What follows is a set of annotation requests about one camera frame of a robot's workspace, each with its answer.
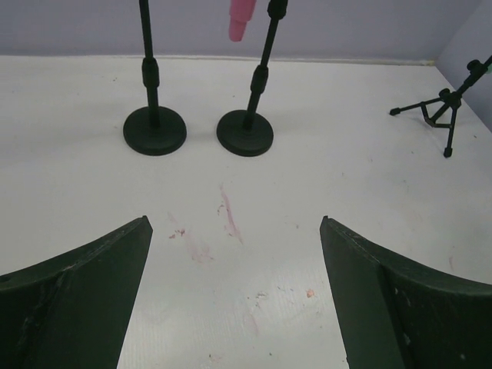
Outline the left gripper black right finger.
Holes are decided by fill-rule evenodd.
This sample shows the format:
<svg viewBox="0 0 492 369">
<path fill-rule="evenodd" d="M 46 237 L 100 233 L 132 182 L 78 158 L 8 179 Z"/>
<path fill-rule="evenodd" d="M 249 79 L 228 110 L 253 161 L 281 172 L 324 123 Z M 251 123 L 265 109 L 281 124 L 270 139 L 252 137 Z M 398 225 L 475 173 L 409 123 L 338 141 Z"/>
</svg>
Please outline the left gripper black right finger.
<svg viewBox="0 0 492 369">
<path fill-rule="evenodd" d="M 324 263 L 351 368 L 489 368 L 491 286 L 437 271 L 333 218 Z"/>
</svg>

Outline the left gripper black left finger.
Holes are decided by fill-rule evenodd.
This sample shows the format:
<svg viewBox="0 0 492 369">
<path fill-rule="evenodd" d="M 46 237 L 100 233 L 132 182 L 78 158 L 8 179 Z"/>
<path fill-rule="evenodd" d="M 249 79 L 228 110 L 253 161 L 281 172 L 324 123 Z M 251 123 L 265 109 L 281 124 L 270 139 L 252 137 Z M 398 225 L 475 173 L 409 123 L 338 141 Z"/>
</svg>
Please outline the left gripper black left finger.
<svg viewBox="0 0 492 369">
<path fill-rule="evenodd" d="M 115 368 L 147 261 L 147 217 L 1 277 L 3 368 Z"/>
</svg>

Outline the black mic stand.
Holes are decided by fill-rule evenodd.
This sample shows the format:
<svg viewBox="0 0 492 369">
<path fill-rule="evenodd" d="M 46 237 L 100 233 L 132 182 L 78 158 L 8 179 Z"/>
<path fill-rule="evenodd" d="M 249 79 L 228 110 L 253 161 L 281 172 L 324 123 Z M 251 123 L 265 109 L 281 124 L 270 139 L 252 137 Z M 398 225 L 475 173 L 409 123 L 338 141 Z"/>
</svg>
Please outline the black mic stand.
<svg viewBox="0 0 492 369">
<path fill-rule="evenodd" d="M 168 155 L 178 150 L 187 138 L 182 117 L 174 110 L 159 105 L 160 75 L 153 51 L 151 17 L 147 0 L 139 1 L 145 56 L 142 61 L 142 81 L 147 105 L 133 111 L 125 120 L 123 135 L 136 152 L 148 156 Z"/>
<path fill-rule="evenodd" d="M 245 110 L 230 111 L 218 122 L 216 134 L 224 148 L 233 154 L 254 157 L 264 154 L 272 146 L 274 131 L 269 121 L 257 113 L 269 75 L 268 62 L 274 44 L 278 24 L 287 14 L 287 1 L 270 1 L 270 23 L 264 42 L 261 60 L 251 79 L 248 106 Z"/>
</svg>

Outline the black tripod with round mount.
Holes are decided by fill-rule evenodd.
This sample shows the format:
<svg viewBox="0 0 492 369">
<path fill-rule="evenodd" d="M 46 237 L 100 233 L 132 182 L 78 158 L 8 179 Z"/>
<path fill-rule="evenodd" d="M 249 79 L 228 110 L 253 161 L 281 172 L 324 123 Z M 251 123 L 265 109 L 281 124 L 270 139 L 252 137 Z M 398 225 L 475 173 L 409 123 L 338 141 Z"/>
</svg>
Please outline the black tripod with round mount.
<svg viewBox="0 0 492 369">
<path fill-rule="evenodd" d="M 458 109 L 461 107 L 463 95 L 486 74 L 487 67 L 489 65 L 491 65 L 491 57 L 489 57 L 484 62 L 481 62 L 478 59 L 474 59 L 467 64 L 469 75 L 457 90 L 451 91 L 449 88 L 444 88 L 439 92 L 437 98 L 420 101 L 416 104 L 408 105 L 405 107 L 392 108 L 389 111 L 389 115 L 396 116 L 404 111 L 410 111 L 419 108 L 421 110 L 424 122 L 427 125 L 432 128 L 442 128 L 449 131 L 447 136 L 447 145 L 444 149 L 443 156 L 445 158 L 450 158 L 453 154 L 452 144 L 454 139 L 454 130 L 457 122 L 457 112 Z M 436 103 L 441 103 L 442 106 L 433 115 L 429 115 L 427 106 Z M 450 122 L 446 124 L 438 123 L 438 119 L 442 117 L 444 113 L 448 110 L 451 110 Z"/>
</svg>

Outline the pink toy microphone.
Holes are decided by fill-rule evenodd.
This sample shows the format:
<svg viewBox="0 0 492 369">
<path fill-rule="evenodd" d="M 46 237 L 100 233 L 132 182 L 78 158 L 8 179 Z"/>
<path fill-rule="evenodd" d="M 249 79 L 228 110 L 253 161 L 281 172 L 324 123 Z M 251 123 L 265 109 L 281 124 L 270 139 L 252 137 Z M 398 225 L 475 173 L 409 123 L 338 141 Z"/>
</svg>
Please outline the pink toy microphone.
<svg viewBox="0 0 492 369">
<path fill-rule="evenodd" d="M 256 0 L 231 0 L 228 35 L 232 42 L 240 42 L 252 19 Z"/>
</svg>

